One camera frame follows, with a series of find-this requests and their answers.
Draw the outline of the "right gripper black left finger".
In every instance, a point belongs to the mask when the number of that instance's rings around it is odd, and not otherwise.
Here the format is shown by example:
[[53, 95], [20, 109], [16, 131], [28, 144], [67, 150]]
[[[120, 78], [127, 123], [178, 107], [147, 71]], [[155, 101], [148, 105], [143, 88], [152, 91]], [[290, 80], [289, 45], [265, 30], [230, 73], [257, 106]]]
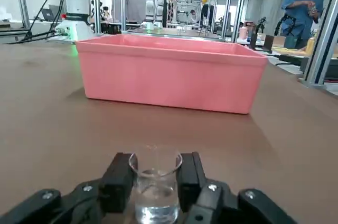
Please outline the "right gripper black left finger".
[[1, 223], [101, 223], [122, 213], [129, 201], [134, 172], [131, 155], [117, 153], [101, 178], [78, 184], [70, 193], [42, 189], [1, 215]]

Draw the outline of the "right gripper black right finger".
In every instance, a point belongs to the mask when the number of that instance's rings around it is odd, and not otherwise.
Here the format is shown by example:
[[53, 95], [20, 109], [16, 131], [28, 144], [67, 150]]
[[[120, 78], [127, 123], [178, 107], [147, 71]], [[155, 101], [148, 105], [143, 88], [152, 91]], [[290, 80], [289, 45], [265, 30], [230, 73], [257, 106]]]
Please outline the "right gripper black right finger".
[[205, 176], [197, 152], [183, 153], [177, 172], [182, 223], [295, 223], [262, 191], [249, 188], [233, 194], [225, 183]]

